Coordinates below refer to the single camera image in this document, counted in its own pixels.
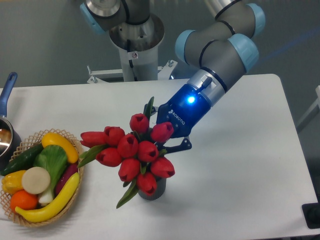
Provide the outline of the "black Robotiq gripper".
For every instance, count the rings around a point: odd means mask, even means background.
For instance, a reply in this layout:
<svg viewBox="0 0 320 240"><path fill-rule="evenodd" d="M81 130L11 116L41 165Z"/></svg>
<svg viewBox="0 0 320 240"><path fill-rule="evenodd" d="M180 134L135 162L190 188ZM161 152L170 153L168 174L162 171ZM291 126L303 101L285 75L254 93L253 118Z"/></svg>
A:
<svg viewBox="0 0 320 240"><path fill-rule="evenodd" d="M169 122L173 126L172 138L166 142L156 141L159 156L190 150L192 143L188 136L192 128L211 109L201 90L190 84L184 84L165 104L153 106L150 114L150 125Z"/></svg>

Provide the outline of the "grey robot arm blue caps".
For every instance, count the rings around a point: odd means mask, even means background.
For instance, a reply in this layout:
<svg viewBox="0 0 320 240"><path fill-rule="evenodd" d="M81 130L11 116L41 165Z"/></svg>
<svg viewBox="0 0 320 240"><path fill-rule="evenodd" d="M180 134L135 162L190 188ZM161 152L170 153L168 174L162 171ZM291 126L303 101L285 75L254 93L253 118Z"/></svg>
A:
<svg viewBox="0 0 320 240"><path fill-rule="evenodd" d="M170 122L178 146L156 146L164 153L191 148L189 134L198 121L258 61L252 38L265 27L265 14L256 4L240 0L209 0L215 23L202 31L186 30L175 42L175 54L197 72L168 102L147 105L146 115ZM118 48L126 82L158 79L158 47L164 38L162 21L147 0L86 0L80 10L97 33L109 33Z"/></svg>

